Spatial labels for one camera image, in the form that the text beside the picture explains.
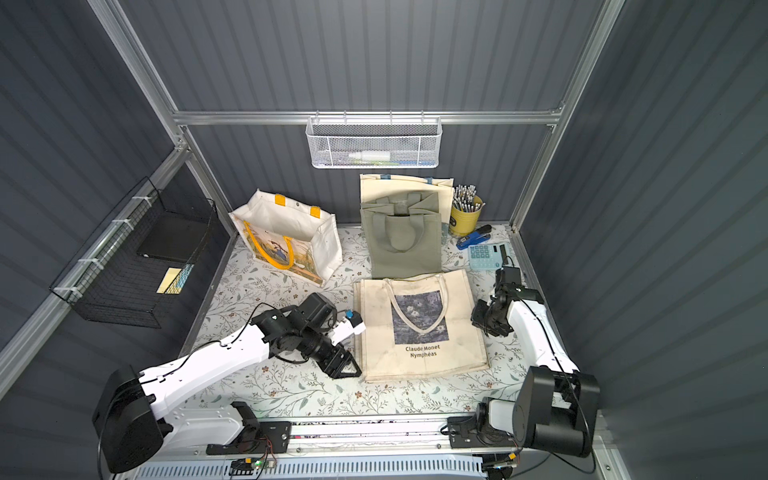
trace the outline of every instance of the tote bag with yellow handles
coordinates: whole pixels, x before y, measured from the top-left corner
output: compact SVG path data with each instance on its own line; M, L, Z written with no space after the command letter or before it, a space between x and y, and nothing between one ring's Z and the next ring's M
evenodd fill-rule
M322 286L341 265L336 215L261 190L230 214L253 255Z

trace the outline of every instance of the yellow pen holder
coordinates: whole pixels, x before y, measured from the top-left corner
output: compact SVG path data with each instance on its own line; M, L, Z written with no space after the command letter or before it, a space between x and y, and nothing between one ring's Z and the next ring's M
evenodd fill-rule
M482 204L480 197L475 196L474 202L476 204ZM448 230L454 237L463 237L475 230L478 225L478 218L480 218L480 212L482 207L476 212L462 212L456 207L451 206L451 219L448 223Z

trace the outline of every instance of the canvas tote bag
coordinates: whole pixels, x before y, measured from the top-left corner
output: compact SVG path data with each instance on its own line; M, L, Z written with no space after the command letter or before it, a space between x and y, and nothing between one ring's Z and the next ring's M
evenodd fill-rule
M363 379L423 379L489 368L465 270L407 280L361 280L356 303Z
M408 192L427 192L438 195L440 221L448 223L453 202L453 179L410 177L408 175L361 174L360 203L367 204L377 198Z
M373 278L442 271L437 194L409 192L360 205Z
M230 214L253 255L323 285L342 262L336 215L261 190Z

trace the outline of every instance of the white wire basket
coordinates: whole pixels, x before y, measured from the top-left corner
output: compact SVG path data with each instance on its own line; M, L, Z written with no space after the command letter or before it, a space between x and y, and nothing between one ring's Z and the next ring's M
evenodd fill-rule
M310 118L306 139L315 168L434 168L440 153L439 118L410 123L339 123Z

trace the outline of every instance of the floral pattern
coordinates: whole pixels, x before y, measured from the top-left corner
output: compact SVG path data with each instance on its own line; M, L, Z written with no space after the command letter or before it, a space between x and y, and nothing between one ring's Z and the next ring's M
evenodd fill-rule
M370 278L370 259L360 228L339 229L339 237L344 262L324 287L254 259L238 239L196 345L240 328L259 302L282 307L321 292L339 310L351 308L353 284ZM493 226L491 243L508 238L508 227ZM510 256L518 265L515 253ZM444 270L469 267L468 250L458 250L447 230L443 232L442 264ZM468 270L468 276L476 299L492 293L493 271ZM352 339L345 341L350 349L353 343ZM514 333L506 338L485 337L485 344L490 369L384 385L331 379L313 361L293 365L269 359L215 382L190 397L187 405L220 408L240 400L248 402L259 417L468 412L485 396L515 399L528 370Z

